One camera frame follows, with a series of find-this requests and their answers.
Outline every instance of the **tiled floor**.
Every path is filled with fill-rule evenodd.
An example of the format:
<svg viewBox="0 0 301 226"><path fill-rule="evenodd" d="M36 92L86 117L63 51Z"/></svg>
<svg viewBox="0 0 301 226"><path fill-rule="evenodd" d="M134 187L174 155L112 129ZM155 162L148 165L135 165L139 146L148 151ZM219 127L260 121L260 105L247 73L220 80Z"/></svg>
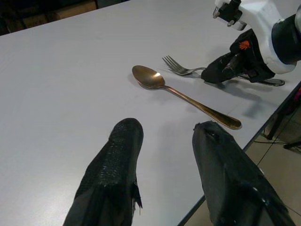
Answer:
<svg viewBox="0 0 301 226"><path fill-rule="evenodd" d="M301 107L283 120L274 139L259 136L259 142L294 142L301 140ZM283 144L253 143L247 155L264 172L297 226L301 226L301 148L286 150ZM185 226L213 226L206 202L189 219Z"/></svg>

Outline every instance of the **fork handle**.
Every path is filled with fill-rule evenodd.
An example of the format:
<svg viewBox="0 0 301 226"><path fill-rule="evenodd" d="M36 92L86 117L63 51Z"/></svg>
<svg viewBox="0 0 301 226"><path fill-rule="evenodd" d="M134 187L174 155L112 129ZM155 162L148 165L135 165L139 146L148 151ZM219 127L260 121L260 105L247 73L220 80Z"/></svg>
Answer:
<svg viewBox="0 0 301 226"><path fill-rule="evenodd" d="M206 67L198 67L198 68L194 68L194 69L193 69L193 72L196 72L196 71L203 71L203 70L206 70Z"/></svg>
<svg viewBox="0 0 301 226"><path fill-rule="evenodd" d="M198 101L191 99L190 97L186 96L185 94L177 91L176 89L170 87L170 86L164 86L164 89L170 91L171 93L177 95L178 97L182 98L183 100L186 100L188 103L192 104L199 110L203 111L207 115L211 116L224 126L230 128L230 129L240 129L241 128L241 122L238 119L232 118L230 116L227 116L225 114L222 114L220 112L217 112L201 103Z"/></svg>

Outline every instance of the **spoon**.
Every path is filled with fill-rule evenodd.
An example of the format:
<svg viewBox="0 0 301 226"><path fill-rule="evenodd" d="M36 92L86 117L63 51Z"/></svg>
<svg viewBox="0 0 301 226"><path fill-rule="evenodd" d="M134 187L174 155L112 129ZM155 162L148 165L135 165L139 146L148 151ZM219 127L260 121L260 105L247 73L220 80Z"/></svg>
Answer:
<svg viewBox="0 0 301 226"><path fill-rule="evenodd" d="M225 125L226 127L230 129L240 129L241 128L241 122L235 118L232 118L230 116L227 116L225 114L222 114L220 112L217 112L198 101L195 101L194 99L191 99L190 97L186 96L185 94L175 90L174 88L170 86L165 85L164 78L162 75L148 67L144 67L141 65L136 65L132 69L133 75L135 79L144 87L149 89L165 89L167 91L170 91L174 93L176 96L186 100L188 103L192 104L199 110L205 112L215 120L219 121L221 124Z"/></svg>

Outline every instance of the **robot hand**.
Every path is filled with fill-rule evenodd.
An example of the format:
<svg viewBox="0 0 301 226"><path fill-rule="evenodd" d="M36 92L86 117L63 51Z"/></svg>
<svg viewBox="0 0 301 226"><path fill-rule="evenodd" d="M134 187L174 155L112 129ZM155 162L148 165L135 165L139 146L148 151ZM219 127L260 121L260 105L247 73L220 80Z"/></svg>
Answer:
<svg viewBox="0 0 301 226"><path fill-rule="evenodd" d="M240 74L248 75L250 82L263 81L291 72L301 60L301 5L295 15L283 19L272 0L216 0L215 4L214 18L237 30L247 24L252 29L231 45L232 58L226 54L203 71L205 81L219 83Z"/></svg>

